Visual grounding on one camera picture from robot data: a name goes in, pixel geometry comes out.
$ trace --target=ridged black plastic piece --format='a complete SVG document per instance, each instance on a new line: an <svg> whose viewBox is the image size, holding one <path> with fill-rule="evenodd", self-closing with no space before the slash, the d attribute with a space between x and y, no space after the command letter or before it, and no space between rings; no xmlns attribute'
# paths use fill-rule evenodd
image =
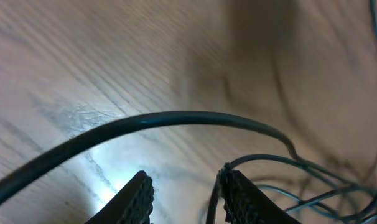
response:
<svg viewBox="0 0 377 224"><path fill-rule="evenodd" d="M153 201L152 179L144 171L139 171L86 224L150 224Z"/></svg>
<svg viewBox="0 0 377 224"><path fill-rule="evenodd" d="M238 170L222 170L221 196L226 222L232 224L300 224L281 210Z"/></svg>

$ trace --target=wood grain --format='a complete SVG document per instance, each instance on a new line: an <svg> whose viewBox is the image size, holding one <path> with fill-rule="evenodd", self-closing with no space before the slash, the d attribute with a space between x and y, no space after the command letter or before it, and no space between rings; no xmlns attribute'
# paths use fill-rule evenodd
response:
<svg viewBox="0 0 377 224"><path fill-rule="evenodd" d="M302 156L364 178L377 155L367 1L0 0L0 179L91 128L168 110L262 121ZM219 168L248 153L288 156L273 139L230 128L130 134L18 193L0 223L82 223L139 170L154 178L154 223L198 223ZM281 164L240 169L305 198L328 189ZM377 169L368 175L376 185ZM304 223L328 223L314 216L304 212Z"/></svg>

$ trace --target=wooden surface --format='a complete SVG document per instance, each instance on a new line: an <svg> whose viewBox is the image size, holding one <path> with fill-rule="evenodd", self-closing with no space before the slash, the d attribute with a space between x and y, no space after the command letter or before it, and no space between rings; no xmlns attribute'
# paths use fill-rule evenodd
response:
<svg viewBox="0 0 377 224"><path fill-rule="evenodd" d="M0 0L0 179L108 121L207 110L275 126L303 157L376 185L377 169L366 174L377 155L367 2ZM18 193L0 223L82 223L139 170L154 178L154 223L198 223L223 163L249 153L288 156L276 140L230 128L130 134ZM241 170L295 194L308 182L304 198L328 190L282 164ZM328 223L304 214L304 223Z"/></svg>

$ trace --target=cord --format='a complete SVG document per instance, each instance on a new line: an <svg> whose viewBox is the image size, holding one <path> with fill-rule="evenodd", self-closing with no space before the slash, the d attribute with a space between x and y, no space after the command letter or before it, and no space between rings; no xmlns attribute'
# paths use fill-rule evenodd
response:
<svg viewBox="0 0 377 224"><path fill-rule="evenodd" d="M375 0L370 0L370 9L373 19L373 28L377 40L377 11ZM293 160L273 155L249 155L231 162L232 167L236 167L244 162L260 159L283 162L285 164L295 166L308 172L310 175L316 177L317 179L333 188L333 190L317 197L311 198L309 200L302 200L298 196L286 192L285 190L273 186L260 185L260 187L264 189L275 190L299 202L298 205L288 208L286 212L293 212L309 207L319 214L322 214L334 220L340 220L343 223L348 223L352 220L356 220L357 223L369 223L370 221L377 218L377 212L369 215L377 207L377 191L361 187L354 182L351 182L344 179L343 177L329 172L327 169L320 167L313 162L301 158L296 153L294 145L291 143L291 141L273 127L239 116L204 111L170 111L138 115L113 121L111 123L104 124L95 129L92 129L86 133L83 133L45 152L44 154L31 160L26 165L22 166L18 170L15 170L13 173L0 180L0 205L42 175L46 174L47 172L59 166L61 163L72 158L73 156L93 146L101 144L110 139L144 129L185 124L229 126L233 128L246 129L249 131L256 131L272 138L276 138L287 147L287 150ZM348 184L349 187L338 188L337 184L334 184L331 180L325 178L323 174L333 179L339 180L343 184ZM360 212L355 212L354 214L340 217L336 210L320 203L322 200L336 196L338 194L345 195L357 190L364 191L373 197L372 201ZM206 220L207 224L214 224L218 198L219 186L215 184L210 197ZM356 205L354 201L351 200L350 202L353 210L356 211Z"/></svg>

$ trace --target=wooden table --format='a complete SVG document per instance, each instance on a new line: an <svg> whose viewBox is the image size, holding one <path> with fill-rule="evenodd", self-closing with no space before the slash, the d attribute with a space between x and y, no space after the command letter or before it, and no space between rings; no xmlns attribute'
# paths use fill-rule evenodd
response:
<svg viewBox="0 0 377 224"><path fill-rule="evenodd" d="M275 126L303 157L376 185L377 169L367 174L377 155L367 2L0 0L0 179L109 121L205 110ZM82 223L139 170L154 179L154 223L198 223L222 165L255 153L288 156L274 139L231 128L130 134L18 193L0 207L0 223ZM240 169L304 198L328 190L282 164ZM328 221L306 210L304 223Z"/></svg>

